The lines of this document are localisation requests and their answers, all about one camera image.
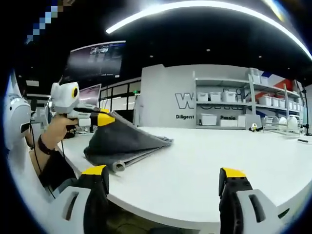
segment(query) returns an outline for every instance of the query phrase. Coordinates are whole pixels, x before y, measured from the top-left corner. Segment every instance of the folded cloth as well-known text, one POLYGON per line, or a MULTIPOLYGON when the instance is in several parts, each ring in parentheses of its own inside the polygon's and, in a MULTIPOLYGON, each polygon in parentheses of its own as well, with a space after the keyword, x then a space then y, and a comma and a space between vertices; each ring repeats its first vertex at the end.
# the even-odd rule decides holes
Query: folded cloth
POLYGON ((106 164, 114 172, 123 171, 173 142, 136 128, 116 112, 110 115, 116 119, 115 122, 98 127, 89 146, 84 149, 86 158, 94 165, 106 164))

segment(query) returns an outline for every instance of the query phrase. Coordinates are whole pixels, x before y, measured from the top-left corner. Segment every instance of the wall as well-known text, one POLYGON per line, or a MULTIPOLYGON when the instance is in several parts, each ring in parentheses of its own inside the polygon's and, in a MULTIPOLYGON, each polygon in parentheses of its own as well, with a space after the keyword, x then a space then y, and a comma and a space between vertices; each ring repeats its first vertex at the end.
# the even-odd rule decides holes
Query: wall
MULTIPOLYGON (((196 78, 246 79, 246 70, 247 68, 244 67, 228 65, 186 65, 166 68, 159 64, 143 68, 140 126, 194 128, 196 126, 196 97, 193 72, 196 78)), ((284 82, 285 79, 282 77, 276 75, 269 77, 271 86, 283 86, 284 82)), ((260 111, 257 114, 275 116, 274 112, 260 111)), ((227 115, 237 116, 241 113, 241 110, 231 109, 227 115)))

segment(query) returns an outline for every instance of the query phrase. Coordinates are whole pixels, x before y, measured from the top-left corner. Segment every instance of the wrist strap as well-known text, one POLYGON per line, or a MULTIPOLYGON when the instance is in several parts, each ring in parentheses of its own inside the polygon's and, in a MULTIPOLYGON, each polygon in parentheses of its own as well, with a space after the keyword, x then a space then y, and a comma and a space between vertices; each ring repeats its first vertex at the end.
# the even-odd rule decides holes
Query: wrist strap
POLYGON ((46 155, 51 155, 55 150, 52 149, 48 149, 45 144, 43 143, 42 139, 41 139, 41 135, 39 136, 38 138, 38 146, 39 146, 39 149, 44 152, 46 155))

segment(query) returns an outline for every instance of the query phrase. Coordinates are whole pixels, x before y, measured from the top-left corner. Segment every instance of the storage box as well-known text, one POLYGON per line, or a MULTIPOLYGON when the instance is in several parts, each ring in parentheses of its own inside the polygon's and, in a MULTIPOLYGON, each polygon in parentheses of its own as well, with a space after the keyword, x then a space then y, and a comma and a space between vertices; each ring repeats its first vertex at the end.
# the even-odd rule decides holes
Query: storage box
POLYGON ((279 105, 280 108, 285 108, 285 100, 279 98, 278 99, 278 105, 279 105))
POLYGON ((261 84, 269 85, 269 78, 268 77, 260 77, 261 84))
POLYGON ((246 116, 238 116, 237 126, 243 128, 246 127, 246 116))
POLYGON ((222 93, 223 102, 236 102, 236 92, 224 91, 222 93))
POLYGON ((295 99, 295 102, 299 103, 301 106, 302 106, 302 100, 300 97, 296 98, 295 99))
POLYGON ((288 101, 288 109, 289 110, 293 109, 293 102, 292 101, 288 101))
POLYGON ((247 70, 248 75, 252 77, 252 81, 256 84, 260 84, 261 80, 260 80, 260 71, 256 68, 249 68, 247 70))
POLYGON ((221 102, 221 93, 211 92, 210 95, 210 101, 213 102, 221 102))
POLYGON ((300 111, 300 104, 297 103, 297 102, 294 102, 294 103, 293 103, 293 109, 294 109, 295 111, 300 111))
POLYGON ((208 93, 197 93, 198 101, 208 101, 208 93))
POLYGON ((216 125, 216 115, 200 114, 200 120, 202 125, 216 125))
POLYGON ((259 104, 266 105, 266 106, 272 106, 272 97, 263 96, 263 97, 259 98, 259 104))
POLYGON ((237 120, 222 119, 220 127, 237 127, 237 120))
POLYGON ((272 97, 272 106, 279 107, 279 100, 276 97, 272 97))

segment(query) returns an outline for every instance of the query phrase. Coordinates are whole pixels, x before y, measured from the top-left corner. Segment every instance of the floor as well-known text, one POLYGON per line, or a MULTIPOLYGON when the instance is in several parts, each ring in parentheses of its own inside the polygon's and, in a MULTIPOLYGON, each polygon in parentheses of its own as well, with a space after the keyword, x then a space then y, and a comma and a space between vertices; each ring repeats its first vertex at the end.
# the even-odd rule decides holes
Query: floor
POLYGON ((110 203, 111 216, 107 220, 111 234, 198 234, 197 230, 168 227, 132 214, 110 203))

